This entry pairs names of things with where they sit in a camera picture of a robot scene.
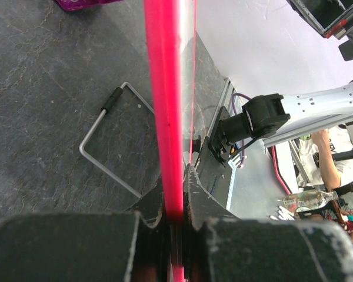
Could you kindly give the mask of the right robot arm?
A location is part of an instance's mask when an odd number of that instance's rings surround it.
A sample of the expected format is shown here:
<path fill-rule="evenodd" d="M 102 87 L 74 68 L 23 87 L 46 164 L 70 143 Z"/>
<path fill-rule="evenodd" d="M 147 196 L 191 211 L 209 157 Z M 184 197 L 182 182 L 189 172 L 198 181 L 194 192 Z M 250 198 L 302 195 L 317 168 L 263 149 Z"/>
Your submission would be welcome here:
<path fill-rule="evenodd" d="M 353 120 L 353 1 L 202 1 L 198 30 L 219 70 L 248 100 L 221 108 L 208 143 L 271 147 Z"/>

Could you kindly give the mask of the bystander hand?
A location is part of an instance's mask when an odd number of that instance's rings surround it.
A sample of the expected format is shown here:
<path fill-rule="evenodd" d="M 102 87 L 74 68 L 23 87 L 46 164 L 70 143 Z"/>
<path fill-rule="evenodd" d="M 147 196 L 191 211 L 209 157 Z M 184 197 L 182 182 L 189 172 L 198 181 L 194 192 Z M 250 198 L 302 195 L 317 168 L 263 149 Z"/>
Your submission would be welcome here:
<path fill-rule="evenodd" d="M 319 148 L 329 147 L 329 131 L 327 129 L 312 133 L 311 138 L 313 143 Z"/>

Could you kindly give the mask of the pink framed whiteboard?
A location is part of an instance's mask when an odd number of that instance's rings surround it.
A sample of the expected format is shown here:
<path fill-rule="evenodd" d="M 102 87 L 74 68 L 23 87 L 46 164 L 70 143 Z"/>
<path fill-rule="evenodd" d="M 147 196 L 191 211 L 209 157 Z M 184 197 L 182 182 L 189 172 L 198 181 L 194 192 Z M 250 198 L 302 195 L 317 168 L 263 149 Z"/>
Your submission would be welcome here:
<path fill-rule="evenodd" d="M 185 281 L 184 174 L 192 161 L 197 2 L 144 1 L 144 11 L 171 275 Z"/>

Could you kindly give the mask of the bystander forearm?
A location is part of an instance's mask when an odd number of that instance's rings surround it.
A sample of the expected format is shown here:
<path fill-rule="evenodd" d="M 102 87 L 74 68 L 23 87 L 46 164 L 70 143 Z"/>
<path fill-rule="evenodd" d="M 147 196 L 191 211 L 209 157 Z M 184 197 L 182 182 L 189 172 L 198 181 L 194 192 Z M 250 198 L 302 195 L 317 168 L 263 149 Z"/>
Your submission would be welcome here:
<path fill-rule="evenodd" d="M 323 142 L 317 145 L 319 154 L 319 170 L 327 189 L 336 189 L 341 185 L 341 175 L 332 158 L 329 143 Z"/>

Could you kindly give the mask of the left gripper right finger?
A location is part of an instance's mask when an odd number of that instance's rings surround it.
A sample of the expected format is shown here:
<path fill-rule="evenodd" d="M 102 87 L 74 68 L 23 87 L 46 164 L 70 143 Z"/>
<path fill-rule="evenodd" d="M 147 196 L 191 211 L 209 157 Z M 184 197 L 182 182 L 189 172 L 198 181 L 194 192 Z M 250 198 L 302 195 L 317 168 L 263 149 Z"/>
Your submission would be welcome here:
<path fill-rule="evenodd" d="M 242 220 L 184 176 L 184 272 L 189 281 L 353 281 L 353 244 L 324 221 Z"/>

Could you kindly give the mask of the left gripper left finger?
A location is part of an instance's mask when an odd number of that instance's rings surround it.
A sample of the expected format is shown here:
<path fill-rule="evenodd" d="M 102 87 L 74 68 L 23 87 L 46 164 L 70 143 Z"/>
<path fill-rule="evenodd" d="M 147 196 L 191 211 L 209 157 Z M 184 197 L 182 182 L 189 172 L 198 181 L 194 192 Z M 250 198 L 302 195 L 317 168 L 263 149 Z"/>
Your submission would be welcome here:
<path fill-rule="evenodd" d="M 167 281 L 164 193 L 112 213 L 48 213 L 0 225 L 0 281 Z"/>

